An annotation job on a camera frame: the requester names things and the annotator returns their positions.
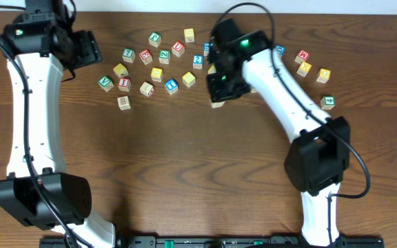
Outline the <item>red A block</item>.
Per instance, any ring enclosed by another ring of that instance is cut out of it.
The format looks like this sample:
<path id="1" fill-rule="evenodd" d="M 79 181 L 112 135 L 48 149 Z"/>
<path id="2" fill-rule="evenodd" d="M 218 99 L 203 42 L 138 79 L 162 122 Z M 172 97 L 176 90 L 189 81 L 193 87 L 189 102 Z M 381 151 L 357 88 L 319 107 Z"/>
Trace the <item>red A block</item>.
<path id="1" fill-rule="evenodd" d="M 218 108 L 218 107 L 222 107 L 225 104 L 225 101 L 223 102 L 212 102 L 210 101 L 210 105 L 212 108 Z"/>

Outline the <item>blue 2 block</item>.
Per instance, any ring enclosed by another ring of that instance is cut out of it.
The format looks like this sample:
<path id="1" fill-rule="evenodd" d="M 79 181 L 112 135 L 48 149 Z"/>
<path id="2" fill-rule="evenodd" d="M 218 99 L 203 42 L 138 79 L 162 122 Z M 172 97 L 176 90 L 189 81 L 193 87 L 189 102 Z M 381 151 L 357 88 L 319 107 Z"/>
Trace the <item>blue 2 block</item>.
<path id="1" fill-rule="evenodd" d="M 194 69 L 202 69 L 203 68 L 203 56 L 194 55 L 192 66 Z"/>

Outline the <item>red I block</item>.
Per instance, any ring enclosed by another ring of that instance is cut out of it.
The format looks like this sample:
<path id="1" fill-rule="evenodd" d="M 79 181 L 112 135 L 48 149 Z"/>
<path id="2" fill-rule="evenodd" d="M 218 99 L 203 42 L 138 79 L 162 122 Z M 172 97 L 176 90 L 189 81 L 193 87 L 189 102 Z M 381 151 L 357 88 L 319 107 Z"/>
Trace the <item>red I block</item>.
<path id="1" fill-rule="evenodd" d="M 127 77 L 121 77 L 117 86 L 120 91 L 129 92 L 131 87 L 131 80 Z"/>

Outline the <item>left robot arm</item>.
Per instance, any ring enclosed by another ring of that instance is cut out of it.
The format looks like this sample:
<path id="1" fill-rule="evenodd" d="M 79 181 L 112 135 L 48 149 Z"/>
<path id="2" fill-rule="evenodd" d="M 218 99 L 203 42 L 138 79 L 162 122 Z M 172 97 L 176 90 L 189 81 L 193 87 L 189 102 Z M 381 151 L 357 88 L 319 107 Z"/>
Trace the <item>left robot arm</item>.
<path id="1" fill-rule="evenodd" d="M 59 127 L 65 71 L 102 59 L 91 32 L 72 29 L 62 1 L 27 1 L 0 35 L 13 94 L 13 136 L 0 207 L 25 227 L 62 234 L 42 247 L 120 247 L 115 226 L 92 208 L 88 181 L 66 172 Z"/>

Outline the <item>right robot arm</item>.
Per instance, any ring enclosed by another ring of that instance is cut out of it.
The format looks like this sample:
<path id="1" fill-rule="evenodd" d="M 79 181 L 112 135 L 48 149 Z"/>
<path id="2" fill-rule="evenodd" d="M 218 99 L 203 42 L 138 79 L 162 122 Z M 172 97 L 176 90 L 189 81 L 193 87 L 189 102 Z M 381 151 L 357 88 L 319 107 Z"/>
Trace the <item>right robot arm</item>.
<path id="1" fill-rule="evenodd" d="M 343 173 L 349 167 L 350 127 L 333 119 L 311 100 L 281 61 L 262 31 L 243 34 L 232 19 L 211 31 L 208 61 L 216 72 L 206 78 L 212 103 L 238 99 L 255 88 L 273 111 L 291 144 L 284 167 L 301 193 L 302 237 L 309 245 L 334 243 L 336 201 Z"/>

